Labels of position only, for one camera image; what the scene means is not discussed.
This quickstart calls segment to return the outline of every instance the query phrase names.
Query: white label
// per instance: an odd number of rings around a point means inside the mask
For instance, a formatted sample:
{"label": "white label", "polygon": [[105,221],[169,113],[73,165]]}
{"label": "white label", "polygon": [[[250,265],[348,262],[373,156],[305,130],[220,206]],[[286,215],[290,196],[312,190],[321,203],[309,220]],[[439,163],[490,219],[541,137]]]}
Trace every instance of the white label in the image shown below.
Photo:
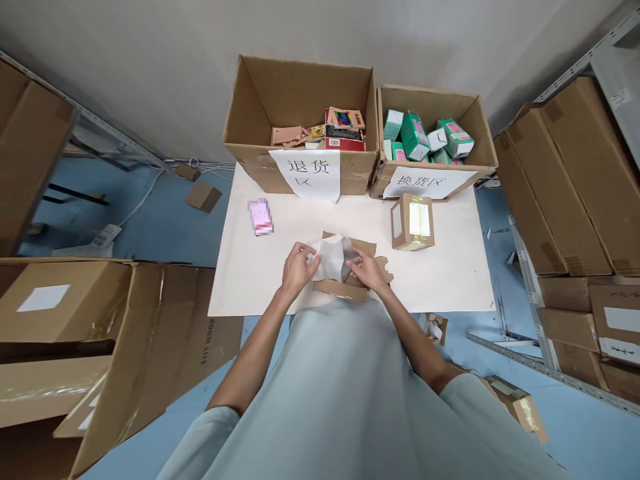
{"label": "white label", "polygon": [[338,200],[340,150],[271,150],[269,154],[298,197]]}
{"label": "white label", "polygon": [[605,307],[605,318],[611,328],[640,333],[640,310]]}
{"label": "white label", "polygon": [[449,196],[474,174],[474,171],[464,170],[396,167],[383,196],[400,197],[403,193],[410,193],[440,200]]}
{"label": "white label", "polygon": [[631,101],[631,95],[629,94],[629,90],[622,89],[614,96],[612,96],[609,100],[611,101],[611,108],[613,110],[617,110],[618,107],[621,107],[625,103]]}
{"label": "white label", "polygon": [[56,308],[67,290],[69,290],[69,287],[70,285],[54,285],[52,287],[34,288],[16,311],[26,312]]}
{"label": "white label", "polygon": [[640,345],[600,337],[600,350],[604,355],[640,365]]}
{"label": "white label", "polygon": [[421,203],[409,204],[409,233],[428,237],[431,234],[429,225],[429,206]]}
{"label": "white label", "polygon": [[93,412],[95,412],[95,410],[91,410],[87,415],[87,418],[82,420],[82,423],[78,427],[78,430],[86,430],[89,428],[89,424],[91,423],[91,419],[93,418]]}
{"label": "white label", "polygon": [[400,218],[400,204],[398,203],[391,209],[391,220],[393,223],[393,238],[398,238],[402,235],[402,220]]}

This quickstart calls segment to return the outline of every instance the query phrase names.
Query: pink product package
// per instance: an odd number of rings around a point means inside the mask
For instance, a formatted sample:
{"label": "pink product package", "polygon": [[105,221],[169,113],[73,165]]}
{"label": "pink product package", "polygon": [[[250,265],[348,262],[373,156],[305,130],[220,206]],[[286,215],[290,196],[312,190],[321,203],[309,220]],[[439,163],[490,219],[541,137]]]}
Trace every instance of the pink product package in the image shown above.
{"label": "pink product package", "polygon": [[273,233],[271,212],[266,199],[252,200],[249,202],[249,213],[253,223],[253,233],[256,237]]}

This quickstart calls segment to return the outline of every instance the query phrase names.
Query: white table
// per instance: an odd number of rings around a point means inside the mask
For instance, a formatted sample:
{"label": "white table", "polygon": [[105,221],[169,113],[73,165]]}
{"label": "white table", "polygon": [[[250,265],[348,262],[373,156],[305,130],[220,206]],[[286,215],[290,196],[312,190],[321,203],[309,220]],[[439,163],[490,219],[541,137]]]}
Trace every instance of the white table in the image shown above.
{"label": "white table", "polygon": [[[247,202],[266,198],[274,233],[253,234]],[[209,304],[210,317],[262,315],[282,281],[282,267],[296,241],[323,230],[377,244],[389,259],[391,286],[407,310],[492,311],[493,288],[473,188],[433,204],[435,246],[405,252],[391,248],[392,201],[341,196],[336,204],[264,193],[236,166]],[[334,297],[306,286],[289,314],[324,305]]]}

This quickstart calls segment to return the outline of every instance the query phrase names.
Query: paper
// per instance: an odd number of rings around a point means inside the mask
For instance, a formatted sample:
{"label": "paper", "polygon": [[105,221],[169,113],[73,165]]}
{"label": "paper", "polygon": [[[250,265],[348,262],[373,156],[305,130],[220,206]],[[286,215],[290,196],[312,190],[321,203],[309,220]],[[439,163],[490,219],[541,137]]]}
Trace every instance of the paper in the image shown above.
{"label": "paper", "polygon": [[49,310],[56,308],[62,301],[70,285],[54,285],[52,287],[36,287],[20,305],[17,312]]}
{"label": "paper", "polygon": [[605,318],[611,328],[640,333],[640,310],[605,307]]}
{"label": "paper", "polygon": [[340,150],[271,150],[269,153],[298,197],[337,202]]}
{"label": "paper", "polygon": [[600,337],[600,350],[602,350],[604,355],[640,364],[640,345],[622,340]]}
{"label": "paper", "polygon": [[385,188],[384,198],[411,193],[418,197],[441,200],[475,174],[474,171],[466,170],[396,167],[391,181]]}
{"label": "paper", "polygon": [[[320,265],[313,274],[311,280],[331,279],[342,283],[351,269],[346,266],[345,260],[356,258],[351,240],[344,235],[334,235],[326,239],[309,242],[308,245],[320,255]],[[316,255],[309,255],[307,262],[311,263]]]}
{"label": "paper", "polygon": [[431,234],[429,224],[429,206],[421,203],[409,204],[409,234],[428,237]]}
{"label": "paper", "polygon": [[401,218],[401,205],[398,203],[391,210],[391,220],[393,221],[393,238],[398,238],[402,235],[402,218]]}

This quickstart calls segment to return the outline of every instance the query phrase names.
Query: floor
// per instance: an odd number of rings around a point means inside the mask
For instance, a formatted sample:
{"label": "floor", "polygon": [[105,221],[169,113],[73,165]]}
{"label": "floor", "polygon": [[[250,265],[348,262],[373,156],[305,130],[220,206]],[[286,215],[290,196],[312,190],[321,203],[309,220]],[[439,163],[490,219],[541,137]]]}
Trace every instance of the floor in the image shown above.
{"label": "floor", "polygon": [[[90,243],[106,224],[118,224],[126,218],[157,174],[157,170],[146,167],[124,173],[93,159],[62,160],[55,183],[85,193],[104,193],[110,204],[101,207],[77,199],[63,205],[43,202],[35,221],[49,228],[39,237],[30,237],[20,253],[50,255],[53,249]],[[231,177],[230,172],[221,175]],[[210,214],[185,204],[191,182],[162,174],[147,201],[125,224],[113,256],[215,266],[231,182],[210,173],[203,174],[200,181],[223,192]],[[480,375],[500,375],[530,392],[549,434],[550,441],[544,448],[569,471],[570,478],[637,478],[640,457],[634,445],[640,442],[640,420],[465,338],[465,332],[472,331],[486,339],[503,339],[501,332],[507,326],[516,333],[535,336],[522,278],[506,264],[515,246],[502,190],[480,189],[477,199],[497,310],[441,313],[449,318],[445,354]],[[243,342],[257,321],[258,317],[245,318]],[[289,322],[283,322],[269,372],[287,339],[288,328]],[[204,410],[230,365],[220,368],[147,428],[107,454],[83,479],[154,479],[189,424]]]}

